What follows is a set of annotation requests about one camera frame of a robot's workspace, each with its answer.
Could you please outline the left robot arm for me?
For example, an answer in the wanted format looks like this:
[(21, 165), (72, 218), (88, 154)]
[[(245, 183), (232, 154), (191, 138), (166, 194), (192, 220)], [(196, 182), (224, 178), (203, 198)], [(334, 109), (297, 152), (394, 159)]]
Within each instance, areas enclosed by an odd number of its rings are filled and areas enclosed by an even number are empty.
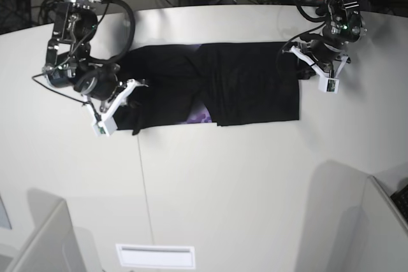
[(303, 18), (319, 25), (289, 39), (278, 55), (290, 53), (291, 47), (297, 47), (302, 55), (311, 59), (312, 69), (319, 68), (324, 74), (335, 76), (340, 68), (335, 68), (333, 63), (347, 64), (349, 59), (342, 56), (348, 44), (357, 42), (367, 32), (358, 0), (324, 0), (322, 12), (317, 12), (317, 17), (306, 13), (300, 0), (293, 2)]

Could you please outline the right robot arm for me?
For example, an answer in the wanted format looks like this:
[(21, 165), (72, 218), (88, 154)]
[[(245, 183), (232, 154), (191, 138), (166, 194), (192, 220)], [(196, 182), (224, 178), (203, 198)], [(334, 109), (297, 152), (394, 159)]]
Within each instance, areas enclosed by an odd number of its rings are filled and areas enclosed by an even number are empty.
[[(124, 9), (129, 20), (129, 34), (123, 49), (109, 59), (91, 56), (90, 42), (103, 20), (94, 12), (94, 3), (116, 4)], [(119, 61), (130, 50), (135, 37), (136, 21), (131, 7), (123, 0), (59, 0), (55, 13), (40, 73), (46, 81), (42, 86), (56, 94), (60, 89), (71, 87), (91, 99), (112, 100), (120, 87)]]

